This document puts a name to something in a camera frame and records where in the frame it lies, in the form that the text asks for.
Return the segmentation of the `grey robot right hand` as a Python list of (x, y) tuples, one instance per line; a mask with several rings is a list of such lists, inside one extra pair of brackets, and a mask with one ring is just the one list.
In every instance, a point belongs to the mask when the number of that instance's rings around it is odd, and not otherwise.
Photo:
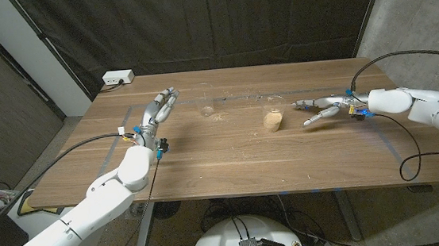
[(330, 96), (324, 96), (323, 98), (297, 100), (291, 104), (293, 109), (307, 110), (309, 108), (317, 107), (321, 109), (320, 112), (315, 114), (310, 119), (303, 123), (303, 126), (313, 124), (314, 122), (321, 120), (324, 117), (332, 117), (334, 114), (340, 111), (342, 107), (349, 107), (358, 109), (368, 104), (368, 93), (360, 94), (332, 94)]

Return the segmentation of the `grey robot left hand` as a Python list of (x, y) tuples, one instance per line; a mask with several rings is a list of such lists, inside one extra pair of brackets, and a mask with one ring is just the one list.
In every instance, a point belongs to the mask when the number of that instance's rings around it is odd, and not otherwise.
[(151, 150), (156, 146), (155, 139), (159, 124), (166, 121), (179, 97), (179, 91), (172, 86), (159, 92), (145, 108), (140, 127), (141, 142)]

